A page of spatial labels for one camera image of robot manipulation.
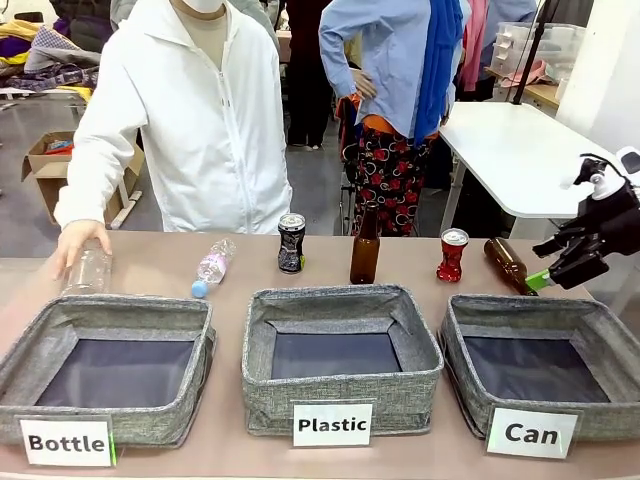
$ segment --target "blue bottle cap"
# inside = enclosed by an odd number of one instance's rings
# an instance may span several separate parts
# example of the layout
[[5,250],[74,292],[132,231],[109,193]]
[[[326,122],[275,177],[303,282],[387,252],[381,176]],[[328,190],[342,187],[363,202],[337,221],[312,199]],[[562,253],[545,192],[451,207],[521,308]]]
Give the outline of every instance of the blue bottle cap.
[[204,283],[202,280],[196,280],[191,285],[191,295],[196,298],[204,298],[209,293],[209,286]]

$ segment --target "red can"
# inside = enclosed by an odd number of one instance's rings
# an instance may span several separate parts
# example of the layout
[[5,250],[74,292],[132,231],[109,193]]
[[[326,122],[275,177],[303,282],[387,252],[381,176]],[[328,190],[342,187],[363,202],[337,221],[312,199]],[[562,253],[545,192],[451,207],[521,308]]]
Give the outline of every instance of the red can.
[[469,235],[459,228],[450,228],[442,232],[442,263],[436,270],[436,275],[445,282],[459,282],[462,278],[462,251],[469,243]]

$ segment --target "green tape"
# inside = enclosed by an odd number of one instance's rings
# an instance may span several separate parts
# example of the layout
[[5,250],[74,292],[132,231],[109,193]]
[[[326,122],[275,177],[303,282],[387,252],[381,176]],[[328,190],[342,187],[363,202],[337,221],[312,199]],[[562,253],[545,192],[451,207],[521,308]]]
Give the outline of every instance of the green tape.
[[116,455],[116,442],[113,441],[113,432],[109,433],[109,443],[111,447],[111,465],[115,467],[118,463],[118,457]]
[[525,280],[529,288],[535,290],[542,290],[544,287],[549,286],[549,282],[547,279],[549,278],[549,270],[543,270],[538,273],[534,273],[533,275],[529,275]]

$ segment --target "floral skirt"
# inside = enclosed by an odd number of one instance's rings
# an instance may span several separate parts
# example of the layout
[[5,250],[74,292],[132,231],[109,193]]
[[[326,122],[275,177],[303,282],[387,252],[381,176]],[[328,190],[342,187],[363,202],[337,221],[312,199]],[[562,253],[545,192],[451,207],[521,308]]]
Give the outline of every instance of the floral skirt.
[[354,235],[360,231],[368,201],[378,202],[381,236],[411,234],[430,145],[431,139],[427,139],[414,148],[401,135],[365,130],[358,151]]

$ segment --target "white hoodie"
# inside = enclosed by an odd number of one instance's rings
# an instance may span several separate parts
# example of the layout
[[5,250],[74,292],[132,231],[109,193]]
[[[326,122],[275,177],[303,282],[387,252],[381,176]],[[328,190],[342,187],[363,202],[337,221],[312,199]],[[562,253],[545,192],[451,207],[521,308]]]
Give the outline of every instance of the white hoodie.
[[221,70],[169,0],[139,0],[105,45],[55,209],[62,228],[103,221],[140,128],[165,231],[277,231],[291,201],[278,55],[263,27],[225,5]]

